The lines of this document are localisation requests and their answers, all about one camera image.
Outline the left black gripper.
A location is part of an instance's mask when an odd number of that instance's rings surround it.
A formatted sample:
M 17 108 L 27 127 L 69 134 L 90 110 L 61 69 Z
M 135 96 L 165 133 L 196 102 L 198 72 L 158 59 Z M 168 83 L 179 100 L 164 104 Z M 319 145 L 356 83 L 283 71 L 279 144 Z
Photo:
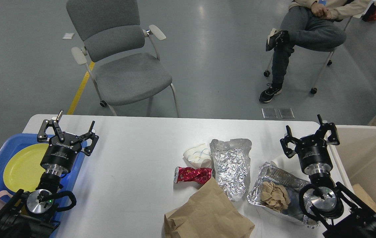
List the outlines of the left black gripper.
M 38 142 L 47 142 L 48 136 L 46 134 L 46 130 L 48 128 L 53 128 L 55 136 L 58 136 L 60 142 L 64 142 L 64 133 L 59 126 L 59 121 L 62 115 L 63 110 L 60 110 L 57 116 L 53 117 L 52 119 L 43 120 L 37 134 Z M 63 174 L 70 173 L 78 153 L 81 152 L 82 142 L 87 141 L 88 139 L 91 140 L 91 144 L 86 146 L 82 151 L 86 156 L 90 156 L 94 151 L 94 148 L 99 140 L 99 136 L 97 136 L 94 131 L 94 124 L 95 121 L 92 121 L 87 133 L 76 136 L 75 139 L 72 139 L 71 145 L 60 142 L 50 142 L 40 162 L 40 166 L 46 170 L 50 165 L 58 165 L 62 167 Z

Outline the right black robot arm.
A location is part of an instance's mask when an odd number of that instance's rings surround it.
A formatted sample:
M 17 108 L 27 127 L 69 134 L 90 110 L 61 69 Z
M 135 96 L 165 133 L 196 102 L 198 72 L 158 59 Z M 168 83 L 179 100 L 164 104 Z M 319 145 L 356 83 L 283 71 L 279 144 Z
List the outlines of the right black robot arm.
M 314 134 L 296 138 L 291 128 L 280 140 L 288 158 L 298 155 L 301 171 L 310 182 L 299 192 L 299 206 L 308 218 L 321 222 L 325 238 L 376 238 L 376 212 L 340 182 L 332 180 L 329 145 L 339 145 L 334 123 L 322 120 Z

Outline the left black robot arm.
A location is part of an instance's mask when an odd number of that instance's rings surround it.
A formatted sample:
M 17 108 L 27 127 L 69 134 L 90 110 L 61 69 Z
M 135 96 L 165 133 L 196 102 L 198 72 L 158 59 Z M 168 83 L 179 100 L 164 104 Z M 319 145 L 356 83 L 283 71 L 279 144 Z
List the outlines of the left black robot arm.
M 75 135 L 59 126 L 57 116 L 45 119 L 37 134 L 39 143 L 48 144 L 40 162 L 45 169 L 34 191 L 19 189 L 0 210 L 0 238 L 49 238 L 60 226 L 55 214 L 72 209 L 77 200 L 72 191 L 63 189 L 62 178 L 68 175 L 80 152 L 90 156 L 99 136 L 92 121 L 87 133 Z

